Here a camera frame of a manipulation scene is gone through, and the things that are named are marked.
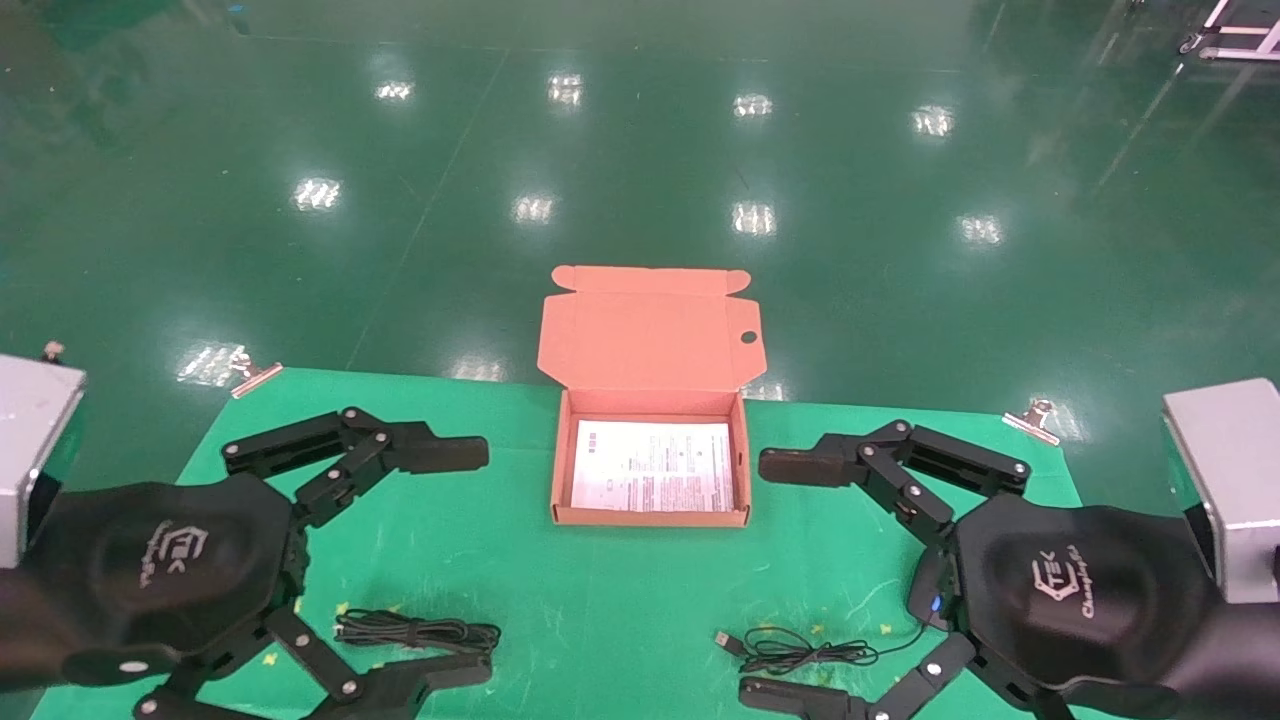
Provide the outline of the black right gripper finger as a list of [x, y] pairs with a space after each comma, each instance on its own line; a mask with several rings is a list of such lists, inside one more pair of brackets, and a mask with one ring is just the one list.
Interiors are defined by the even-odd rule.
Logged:
[[1036, 632], [950, 632], [876, 700], [787, 679], [814, 664], [861, 666], [884, 656], [863, 641], [813, 644], [794, 632], [750, 632], [739, 643], [739, 700], [799, 719], [918, 719], [952, 684], [973, 676], [1016, 711], [1062, 717], [1062, 641]]
[[1021, 496], [1030, 465], [899, 419], [864, 436], [823, 434], [812, 448], [764, 448], [762, 479], [787, 486], [858, 487], [927, 547], [946, 543], [954, 510], [919, 475], [984, 498]]

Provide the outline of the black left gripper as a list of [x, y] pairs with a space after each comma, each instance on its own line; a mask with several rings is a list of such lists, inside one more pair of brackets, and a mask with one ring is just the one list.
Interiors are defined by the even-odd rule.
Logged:
[[198, 694], [270, 644], [323, 689], [311, 719], [415, 719], [431, 693], [492, 679], [497, 626], [364, 609], [337, 616], [337, 641], [428, 656], [357, 673], [292, 606], [306, 548], [291, 501], [250, 475], [65, 492], [3, 571], [3, 689], [165, 675], [134, 717], [251, 719]]

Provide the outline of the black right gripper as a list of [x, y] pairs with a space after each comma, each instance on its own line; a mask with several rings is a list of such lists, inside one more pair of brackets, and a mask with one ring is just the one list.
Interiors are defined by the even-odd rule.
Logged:
[[1012, 707], [1133, 719], [1275, 719], [1276, 602], [1230, 603], [1210, 515], [977, 505], [927, 548], [908, 611], [975, 646], [970, 670]]

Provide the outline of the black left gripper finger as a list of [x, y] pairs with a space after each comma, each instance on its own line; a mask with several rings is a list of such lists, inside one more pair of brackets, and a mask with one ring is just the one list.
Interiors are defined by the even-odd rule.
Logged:
[[425, 421], [384, 421], [347, 407], [234, 439], [221, 457], [229, 474], [261, 480], [324, 462], [296, 491], [292, 509], [293, 525], [320, 528], [394, 471], [475, 471], [490, 454], [480, 436], [440, 437]]

